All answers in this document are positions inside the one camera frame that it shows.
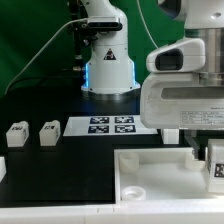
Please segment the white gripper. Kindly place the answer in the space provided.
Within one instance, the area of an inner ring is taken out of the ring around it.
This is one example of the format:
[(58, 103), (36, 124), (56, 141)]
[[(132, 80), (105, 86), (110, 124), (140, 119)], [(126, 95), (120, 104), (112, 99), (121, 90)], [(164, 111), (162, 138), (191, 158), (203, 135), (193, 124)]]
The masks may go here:
[(140, 118), (147, 128), (189, 129), (185, 140), (204, 161), (196, 130), (224, 130), (224, 87), (201, 85), (194, 73), (150, 74), (141, 89)]

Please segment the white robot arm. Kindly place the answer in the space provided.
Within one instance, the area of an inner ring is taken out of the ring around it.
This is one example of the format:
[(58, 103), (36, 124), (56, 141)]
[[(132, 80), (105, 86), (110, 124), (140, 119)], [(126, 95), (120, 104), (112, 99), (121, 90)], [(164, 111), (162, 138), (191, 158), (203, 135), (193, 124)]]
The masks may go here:
[(191, 132), (224, 129), (224, 0), (156, 0), (164, 14), (184, 23), (184, 37), (147, 56), (142, 84), (128, 55), (126, 15), (109, 0), (81, 3), (94, 36), (82, 91), (118, 98), (139, 89), (144, 126), (184, 130), (195, 157), (204, 159), (205, 147)]

